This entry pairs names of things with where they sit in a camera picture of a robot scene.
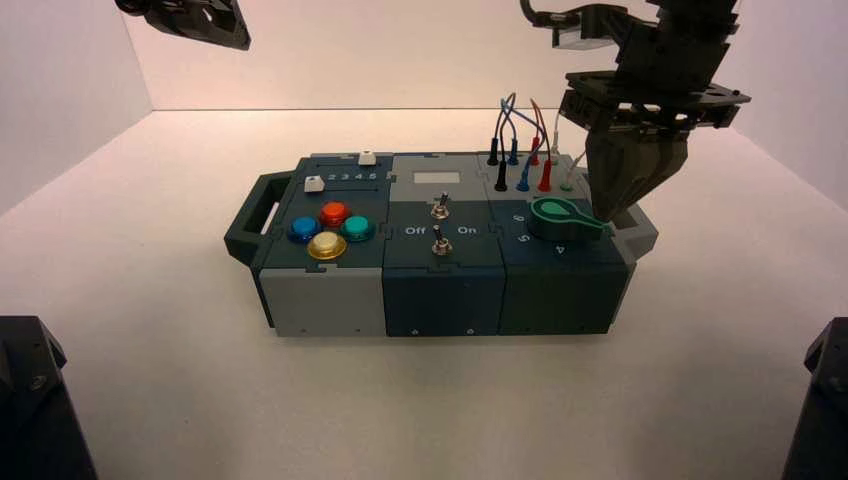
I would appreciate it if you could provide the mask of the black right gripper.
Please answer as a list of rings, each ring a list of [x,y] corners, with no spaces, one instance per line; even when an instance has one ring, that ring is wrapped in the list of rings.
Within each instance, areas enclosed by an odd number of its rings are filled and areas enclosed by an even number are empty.
[[[617,46],[611,71],[572,72],[560,113],[585,142],[594,216],[609,221],[675,175],[699,126],[727,128],[748,95],[713,77],[738,30],[735,14],[562,14],[562,49]],[[658,131],[644,136],[640,127]]]

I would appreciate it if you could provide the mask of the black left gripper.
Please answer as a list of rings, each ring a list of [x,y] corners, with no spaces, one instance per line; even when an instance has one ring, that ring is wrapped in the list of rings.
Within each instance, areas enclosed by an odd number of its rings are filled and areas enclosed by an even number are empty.
[[[115,5],[168,35],[241,51],[251,45],[236,0],[116,0]]]

